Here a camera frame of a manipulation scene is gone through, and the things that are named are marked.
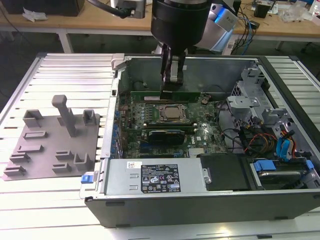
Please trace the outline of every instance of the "blue cable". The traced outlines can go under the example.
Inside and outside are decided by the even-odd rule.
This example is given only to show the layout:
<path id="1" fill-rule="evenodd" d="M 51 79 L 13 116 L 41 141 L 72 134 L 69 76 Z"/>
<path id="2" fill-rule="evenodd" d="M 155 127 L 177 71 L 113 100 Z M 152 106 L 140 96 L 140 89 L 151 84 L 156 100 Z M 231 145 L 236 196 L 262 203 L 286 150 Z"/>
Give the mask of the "blue cable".
<path id="1" fill-rule="evenodd" d="M 246 42 L 245 48 L 244 48 L 244 50 L 243 50 L 241 55 L 244 55 L 246 53 L 246 51 L 248 50 L 249 44 L 251 42 L 250 39 L 251 39 L 251 32 L 252 32 L 252 28 L 251 28 L 251 24 L 250 24 L 249 19 L 246 17 L 246 18 L 244 18 L 244 20 L 246 21 L 246 24 L 249 26 L 249 39 Z"/>

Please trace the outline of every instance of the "workbench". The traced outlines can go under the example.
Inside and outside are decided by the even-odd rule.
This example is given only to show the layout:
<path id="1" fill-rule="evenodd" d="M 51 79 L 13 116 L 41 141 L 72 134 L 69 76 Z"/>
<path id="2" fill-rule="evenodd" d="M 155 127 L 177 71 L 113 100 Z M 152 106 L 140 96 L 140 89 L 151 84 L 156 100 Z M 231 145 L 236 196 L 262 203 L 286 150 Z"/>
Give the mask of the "workbench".
<path id="1" fill-rule="evenodd" d="M 0 177 L 25 125 L 25 111 L 39 109 L 43 116 L 58 115 L 51 99 L 59 94 L 66 95 L 67 106 L 74 114 L 89 108 L 101 115 L 95 169 L 100 167 L 113 78 L 111 59 L 111 54 L 55 53 L 34 60 L 0 114 Z M 297 60 L 286 56 L 271 56 L 268 60 L 320 129 L 317 80 Z M 270 94 L 283 106 L 274 90 L 270 89 Z M 320 235 L 320 208 L 291 220 L 106 229 L 80 199 L 80 188 L 81 177 L 0 179 L 1 239 L 257 239 L 257 235 L 272 235 L 279 240 L 317 240 Z"/>
<path id="2" fill-rule="evenodd" d="M 284 23 L 278 15 L 270 16 L 267 14 L 266 18 L 253 17 L 254 12 L 249 10 L 250 6 L 247 5 L 250 2 L 250 0 L 244 0 L 241 6 L 250 20 L 260 23 L 254 39 L 320 42 L 320 26 L 308 20 Z M 85 2 L 84 8 L 77 17 L 49 15 L 48 20 L 31 22 L 22 15 L 8 14 L 7 16 L 12 24 L 21 32 L 58 34 L 64 52 L 73 53 L 69 34 L 151 36 L 151 9 L 152 5 L 147 5 L 144 19 L 121 19 Z M 238 22 L 233 32 L 233 40 L 238 39 L 244 30 L 243 24 Z M 14 32 L 15 29 L 8 24 L 7 20 L 0 13 L 1 31 Z"/>

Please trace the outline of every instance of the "warning label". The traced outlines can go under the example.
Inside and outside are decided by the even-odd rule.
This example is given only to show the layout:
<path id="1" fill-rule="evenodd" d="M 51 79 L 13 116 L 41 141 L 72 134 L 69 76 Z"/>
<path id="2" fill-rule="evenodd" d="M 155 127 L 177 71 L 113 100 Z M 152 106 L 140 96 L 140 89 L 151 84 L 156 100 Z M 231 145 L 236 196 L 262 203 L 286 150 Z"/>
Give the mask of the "warning label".
<path id="1" fill-rule="evenodd" d="M 142 165 L 141 191 L 144 194 L 181 192 L 178 165 Z"/>

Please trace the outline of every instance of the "blue latch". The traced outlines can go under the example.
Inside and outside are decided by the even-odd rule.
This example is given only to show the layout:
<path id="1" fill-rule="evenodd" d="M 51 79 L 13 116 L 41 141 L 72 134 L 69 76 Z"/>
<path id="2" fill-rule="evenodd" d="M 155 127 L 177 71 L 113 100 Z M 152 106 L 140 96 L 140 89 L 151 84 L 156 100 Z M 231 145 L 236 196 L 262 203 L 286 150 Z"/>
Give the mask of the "blue latch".
<path id="1" fill-rule="evenodd" d="M 307 168 L 308 168 L 309 170 L 315 168 L 315 166 L 314 166 L 314 164 L 312 163 L 311 160 L 306 160 L 306 161 L 305 161 L 305 164 L 306 164 L 306 166 L 307 166 Z"/>
<path id="2" fill-rule="evenodd" d="M 283 137 L 279 137 L 278 142 L 276 144 L 276 155 L 282 158 L 285 162 L 289 162 L 287 158 L 287 153 L 289 150 L 290 141 Z"/>
<path id="3" fill-rule="evenodd" d="M 82 184 L 93 184 L 94 183 L 94 176 L 93 175 L 82 175 L 81 176 L 81 183 Z"/>
<path id="4" fill-rule="evenodd" d="M 276 166 L 272 160 L 258 160 L 253 163 L 257 172 L 276 170 Z"/>

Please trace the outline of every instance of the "sticker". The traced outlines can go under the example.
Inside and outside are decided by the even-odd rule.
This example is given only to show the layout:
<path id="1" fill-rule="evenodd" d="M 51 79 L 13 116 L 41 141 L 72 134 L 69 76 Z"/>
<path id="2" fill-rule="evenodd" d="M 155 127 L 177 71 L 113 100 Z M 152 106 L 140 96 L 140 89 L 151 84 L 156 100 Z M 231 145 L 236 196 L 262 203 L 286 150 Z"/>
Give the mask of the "sticker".
<path id="1" fill-rule="evenodd" d="M 140 165 L 141 191 L 144 194 L 181 192 L 177 164 Z"/>
<path id="2" fill-rule="evenodd" d="M 160 100 L 160 96 L 145 96 L 144 100 L 145 101 L 159 101 Z"/>
<path id="3" fill-rule="evenodd" d="M 127 161 L 126 168 L 127 169 L 140 169 L 142 165 L 142 161 Z"/>

